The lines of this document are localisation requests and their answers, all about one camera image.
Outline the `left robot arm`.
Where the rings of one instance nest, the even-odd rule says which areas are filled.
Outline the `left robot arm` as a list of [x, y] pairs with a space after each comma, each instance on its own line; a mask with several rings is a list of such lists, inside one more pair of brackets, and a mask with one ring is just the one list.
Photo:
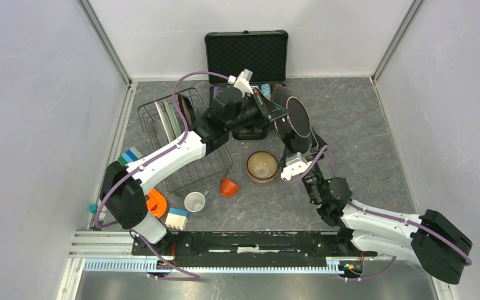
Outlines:
[[138, 233], [155, 254], [165, 254], [171, 248], [171, 237], [165, 225], [148, 211], [146, 193], [185, 165], [219, 149], [229, 141], [231, 131], [286, 115], [284, 106], [260, 93], [228, 87], [174, 141], [125, 166], [119, 161], [109, 164], [98, 208], [107, 208], [123, 229]]

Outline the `white plate teal rim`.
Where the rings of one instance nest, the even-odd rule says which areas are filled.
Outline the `white plate teal rim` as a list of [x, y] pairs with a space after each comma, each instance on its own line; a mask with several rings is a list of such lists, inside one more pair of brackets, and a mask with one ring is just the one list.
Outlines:
[[169, 121], [169, 118], [168, 118], [165, 110], [164, 110], [164, 106], [162, 106], [159, 101], [155, 101], [154, 103], [155, 103], [155, 106], [156, 106], [156, 110], [159, 114], [159, 118], [161, 120], [162, 127], [165, 131], [167, 140], [170, 143], [174, 140], [174, 133], [173, 133], [173, 129], [171, 127], [171, 123]]

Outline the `mint green flower plate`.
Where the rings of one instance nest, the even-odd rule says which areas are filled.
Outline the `mint green flower plate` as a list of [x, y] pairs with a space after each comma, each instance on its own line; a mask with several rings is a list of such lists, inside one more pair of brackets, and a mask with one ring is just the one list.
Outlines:
[[174, 137], [177, 138], [181, 135], [181, 128], [176, 117], [176, 113], [174, 112], [173, 107], [166, 101], [163, 101], [163, 105], [166, 111], [166, 114], [169, 118], [169, 122], [171, 124], [172, 131], [174, 133]]

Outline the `red rim beige plate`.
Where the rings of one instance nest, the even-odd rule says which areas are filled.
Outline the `red rim beige plate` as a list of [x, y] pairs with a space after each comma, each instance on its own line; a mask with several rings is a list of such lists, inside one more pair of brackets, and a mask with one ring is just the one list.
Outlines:
[[182, 115], [185, 117], [188, 126], [190, 127], [194, 121], [196, 121], [196, 113], [191, 104], [190, 99], [183, 95], [177, 94], [177, 101], [182, 112]]

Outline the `dark brown bottom plate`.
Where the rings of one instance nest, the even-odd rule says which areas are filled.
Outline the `dark brown bottom plate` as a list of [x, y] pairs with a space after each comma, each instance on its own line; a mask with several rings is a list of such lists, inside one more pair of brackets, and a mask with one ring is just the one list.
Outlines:
[[277, 134], [292, 153], [306, 153], [312, 144], [311, 124], [303, 102], [285, 86], [271, 94], [271, 101], [283, 107], [287, 115], [274, 121]]

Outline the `tan ceramic bowl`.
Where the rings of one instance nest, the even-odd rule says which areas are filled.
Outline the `tan ceramic bowl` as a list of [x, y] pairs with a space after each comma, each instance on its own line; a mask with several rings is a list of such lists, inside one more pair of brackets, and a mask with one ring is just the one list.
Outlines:
[[278, 173], [278, 161], [273, 154], [267, 151], [252, 153], [246, 161], [248, 176], [258, 183], [273, 180]]

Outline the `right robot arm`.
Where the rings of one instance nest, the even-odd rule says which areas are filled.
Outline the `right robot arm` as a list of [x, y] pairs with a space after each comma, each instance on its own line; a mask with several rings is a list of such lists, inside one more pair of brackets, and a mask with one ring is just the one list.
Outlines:
[[345, 178], [324, 178], [318, 160], [329, 151], [327, 145], [305, 153], [285, 146], [281, 177], [287, 183], [302, 181], [320, 218], [339, 228], [337, 250], [344, 255], [362, 251], [407, 259], [442, 282], [458, 284], [464, 268], [473, 263], [469, 257], [473, 242], [438, 211], [404, 214], [353, 199]]

